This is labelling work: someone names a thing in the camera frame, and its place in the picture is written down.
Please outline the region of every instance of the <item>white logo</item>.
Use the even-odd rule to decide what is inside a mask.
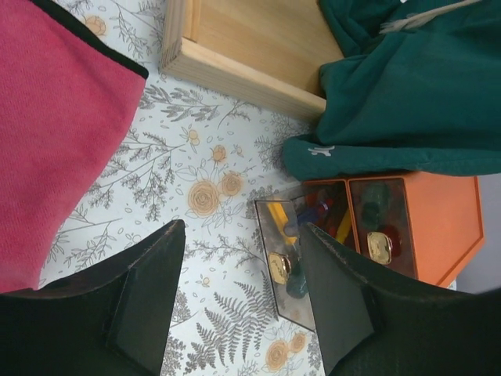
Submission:
[[[332,157],[330,154],[330,150],[334,150],[335,146],[329,147],[314,147],[313,149],[308,148],[308,151],[312,153],[312,155],[323,154],[326,157]]]

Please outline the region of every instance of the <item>gray leaf pattern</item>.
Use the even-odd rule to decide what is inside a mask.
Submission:
[[[323,374],[315,336],[277,316],[254,209],[290,187],[281,145],[305,125],[159,72],[165,0],[57,2],[150,77],[122,144],[59,228],[40,286],[184,219],[161,375]]]

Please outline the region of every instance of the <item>gray surface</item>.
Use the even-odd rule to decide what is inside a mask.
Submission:
[[[501,174],[482,176],[485,246],[457,278],[459,291],[478,293],[501,287]]]

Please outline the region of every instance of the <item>floral tablecloth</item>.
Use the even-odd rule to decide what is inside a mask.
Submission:
[[[124,142],[59,229],[40,285],[184,219],[162,375],[323,374],[316,336],[277,319],[252,204],[297,184],[280,149],[305,125],[160,74],[164,0],[57,2],[150,78]]]

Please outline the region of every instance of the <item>gold object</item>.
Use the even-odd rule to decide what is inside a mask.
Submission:
[[[268,255],[269,272],[277,284],[286,284],[290,274],[290,260],[285,255],[270,253]]]
[[[381,264],[388,265],[391,262],[391,239],[384,233],[372,232],[367,234],[370,258]]]

